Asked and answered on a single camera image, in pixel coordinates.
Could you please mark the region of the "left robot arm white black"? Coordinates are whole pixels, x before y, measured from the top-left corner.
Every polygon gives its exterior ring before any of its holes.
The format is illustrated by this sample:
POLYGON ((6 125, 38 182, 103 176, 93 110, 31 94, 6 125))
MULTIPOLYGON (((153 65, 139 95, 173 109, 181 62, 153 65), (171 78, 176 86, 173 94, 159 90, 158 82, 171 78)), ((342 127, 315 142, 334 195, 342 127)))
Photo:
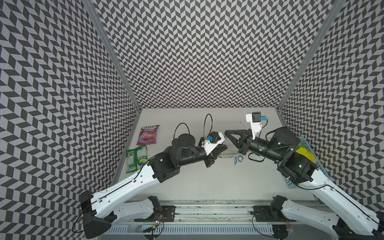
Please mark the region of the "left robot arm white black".
POLYGON ((150 158, 139 171, 125 180, 96 193, 81 193, 79 202, 85 237, 98 237, 112 225, 121 222, 155 221, 163 211, 157 197, 150 196, 134 203, 128 203, 128 200, 176 176, 182 166, 204 162, 209 168, 218 155, 228 148, 224 141, 223 133, 211 132, 197 146, 191 134, 181 134, 172 140, 171 146, 150 158))

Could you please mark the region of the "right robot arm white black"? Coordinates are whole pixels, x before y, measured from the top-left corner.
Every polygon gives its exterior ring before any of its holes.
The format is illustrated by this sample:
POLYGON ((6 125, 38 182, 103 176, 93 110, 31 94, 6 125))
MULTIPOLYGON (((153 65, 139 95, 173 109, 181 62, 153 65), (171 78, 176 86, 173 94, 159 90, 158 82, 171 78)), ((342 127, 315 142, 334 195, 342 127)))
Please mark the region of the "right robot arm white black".
POLYGON ((317 165, 296 149, 300 139, 287 127, 271 132, 270 140, 253 136, 248 130, 227 130, 225 136, 239 153, 254 153, 278 164, 277 170, 294 185, 309 191, 332 212, 318 211, 299 205, 285 197, 275 196, 270 211, 287 220, 298 221, 321 230, 338 240, 382 240, 384 213, 361 205, 334 184, 317 165))

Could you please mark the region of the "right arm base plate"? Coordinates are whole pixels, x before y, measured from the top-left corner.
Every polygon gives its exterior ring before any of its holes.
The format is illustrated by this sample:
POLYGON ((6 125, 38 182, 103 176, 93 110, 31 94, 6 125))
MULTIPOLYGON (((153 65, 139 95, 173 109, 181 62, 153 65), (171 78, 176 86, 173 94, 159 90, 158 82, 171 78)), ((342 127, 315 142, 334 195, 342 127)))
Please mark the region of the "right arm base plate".
POLYGON ((271 209, 269 206, 253 206, 252 214, 257 222, 295 222, 286 218, 280 210, 271 209))

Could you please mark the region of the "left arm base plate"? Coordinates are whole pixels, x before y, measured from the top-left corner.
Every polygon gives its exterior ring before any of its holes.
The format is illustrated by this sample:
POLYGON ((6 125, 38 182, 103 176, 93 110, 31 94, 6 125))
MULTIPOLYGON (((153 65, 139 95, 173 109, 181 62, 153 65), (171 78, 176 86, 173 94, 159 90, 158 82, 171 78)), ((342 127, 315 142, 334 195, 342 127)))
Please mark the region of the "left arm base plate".
POLYGON ((176 206, 155 207, 154 212, 147 218, 135 219, 134 222, 154 222, 162 220, 163 222, 173 222, 175 219, 176 206))

